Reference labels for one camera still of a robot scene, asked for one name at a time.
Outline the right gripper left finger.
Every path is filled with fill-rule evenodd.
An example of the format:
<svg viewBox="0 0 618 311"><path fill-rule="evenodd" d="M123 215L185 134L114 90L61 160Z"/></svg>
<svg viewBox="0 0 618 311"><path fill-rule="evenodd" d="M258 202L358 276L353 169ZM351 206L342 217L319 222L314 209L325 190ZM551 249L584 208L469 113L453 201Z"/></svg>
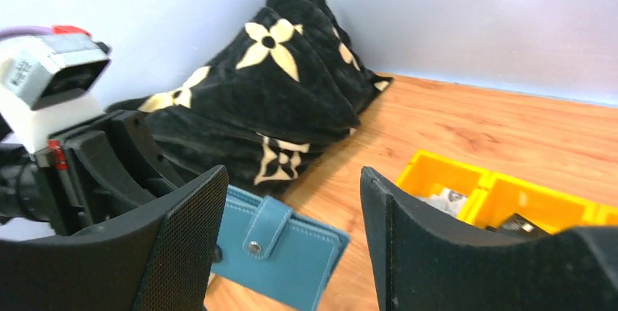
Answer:
<svg viewBox="0 0 618 311"><path fill-rule="evenodd" d="M3 310L202 310L228 185L218 165L72 236L1 242Z"/></svg>

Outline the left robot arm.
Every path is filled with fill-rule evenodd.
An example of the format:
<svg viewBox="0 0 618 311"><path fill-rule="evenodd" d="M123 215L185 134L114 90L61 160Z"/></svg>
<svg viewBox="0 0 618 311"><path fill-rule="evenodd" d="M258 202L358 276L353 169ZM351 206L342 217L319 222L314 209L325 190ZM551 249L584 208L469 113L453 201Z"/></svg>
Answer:
<svg viewBox="0 0 618 311"><path fill-rule="evenodd" d="M185 185L144 115L113 111L48 136L33 154L1 145L1 223L24 218L72 235Z"/></svg>

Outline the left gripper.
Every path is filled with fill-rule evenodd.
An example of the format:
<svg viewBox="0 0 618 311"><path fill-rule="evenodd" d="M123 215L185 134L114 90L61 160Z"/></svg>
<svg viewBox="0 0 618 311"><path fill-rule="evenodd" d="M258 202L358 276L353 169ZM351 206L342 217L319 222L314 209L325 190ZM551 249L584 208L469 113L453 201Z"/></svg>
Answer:
<svg viewBox="0 0 618 311"><path fill-rule="evenodd" d="M117 110L53 133L33 154L1 144L1 223L47 222L72 235L183 185L144 115Z"/></svg>

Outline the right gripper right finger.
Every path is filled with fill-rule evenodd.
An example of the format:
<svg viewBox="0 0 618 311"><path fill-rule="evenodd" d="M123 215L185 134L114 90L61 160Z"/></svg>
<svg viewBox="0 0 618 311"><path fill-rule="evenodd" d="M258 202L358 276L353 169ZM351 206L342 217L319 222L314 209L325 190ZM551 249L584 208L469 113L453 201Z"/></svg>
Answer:
<svg viewBox="0 0 618 311"><path fill-rule="evenodd" d="M360 200L381 310L615 310L617 228L526 240L464 223L376 169Z"/></svg>

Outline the blue leather card holder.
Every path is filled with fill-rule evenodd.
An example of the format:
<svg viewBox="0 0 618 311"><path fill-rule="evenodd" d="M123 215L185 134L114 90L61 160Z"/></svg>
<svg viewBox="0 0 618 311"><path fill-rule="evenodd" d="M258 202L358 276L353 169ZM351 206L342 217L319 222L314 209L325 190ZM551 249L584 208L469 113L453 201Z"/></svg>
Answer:
<svg viewBox="0 0 618 311"><path fill-rule="evenodd" d="M273 197L228 186L211 272L296 310L316 310L350 240Z"/></svg>

